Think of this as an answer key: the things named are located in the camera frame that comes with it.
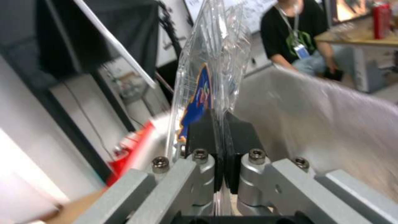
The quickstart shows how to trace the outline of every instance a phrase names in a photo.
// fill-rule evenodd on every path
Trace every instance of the blue label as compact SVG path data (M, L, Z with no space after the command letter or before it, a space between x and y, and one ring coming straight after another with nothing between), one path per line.
M211 80L207 64L204 63L196 80L195 94L191 97L181 119L178 141L186 142L189 124L199 120L209 108L213 108Z
M296 54L299 59L304 59L310 56L305 46L300 44L299 46L295 47Z

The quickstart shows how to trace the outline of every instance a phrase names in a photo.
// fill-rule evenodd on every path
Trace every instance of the monitor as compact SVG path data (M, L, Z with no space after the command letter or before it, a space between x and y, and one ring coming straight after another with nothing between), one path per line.
M329 26L363 16L372 11L374 0L324 0Z

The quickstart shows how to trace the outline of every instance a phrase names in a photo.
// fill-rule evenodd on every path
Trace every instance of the id badge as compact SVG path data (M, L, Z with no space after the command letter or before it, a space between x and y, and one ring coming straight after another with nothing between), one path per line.
M297 45L296 47L294 47L294 49L299 59L304 59L310 56L307 49L305 49L304 45L302 44Z

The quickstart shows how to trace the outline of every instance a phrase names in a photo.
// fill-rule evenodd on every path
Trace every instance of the clear plastic bag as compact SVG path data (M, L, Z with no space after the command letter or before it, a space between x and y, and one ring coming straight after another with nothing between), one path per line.
M222 120L224 111L233 108L250 53L250 33L242 18L241 4L227 12L222 0L202 4L179 58L166 144L171 163L185 148L191 122L199 120L207 109L214 109L217 119Z

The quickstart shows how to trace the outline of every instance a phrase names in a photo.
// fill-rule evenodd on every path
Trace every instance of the table leg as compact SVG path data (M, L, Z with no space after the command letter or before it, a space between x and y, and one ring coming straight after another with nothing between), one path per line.
M353 47L354 50L354 66L355 66L355 85L356 89L361 92L369 92L368 75L366 71L366 58L364 49L361 47Z

